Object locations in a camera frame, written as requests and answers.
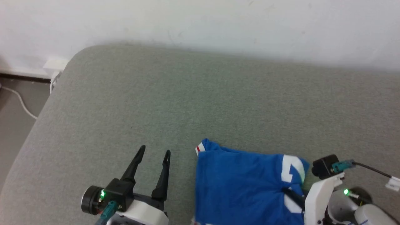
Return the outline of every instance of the gray fabric cushion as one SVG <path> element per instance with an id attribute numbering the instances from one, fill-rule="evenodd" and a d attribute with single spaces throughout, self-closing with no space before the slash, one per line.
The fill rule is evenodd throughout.
<path id="1" fill-rule="evenodd" d="M 150 195 L 170 149 L 166 211 L 194 212 L 195 146 L 205 137 L 309 162 L 337 154 L 400 176 L 400 76 L 270 63 L 136 46 L 95 46 L 67 65 L 21 149 L 0 197 L 0 224 L 92 224 L 80 210 L 90 185 L 120 177 L 143 144 L 135 191 Z M 317 178 L 309 172 L 306 187 Z M 365 169 L 344 187 L 367 188 L 391 213 L 398 193 Z"/>

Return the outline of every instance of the blue shirt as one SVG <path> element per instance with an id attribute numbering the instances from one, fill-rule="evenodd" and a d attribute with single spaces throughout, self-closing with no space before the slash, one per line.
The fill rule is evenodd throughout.
<path id="1" fill-rule="evenodd" d="M 196 148 L 195 219 L 214 225 L 303 225 L 303 214 L 281 191 L 303 195 L 309 164 L 298 157 L 220 147 L 204 139 Z"/>

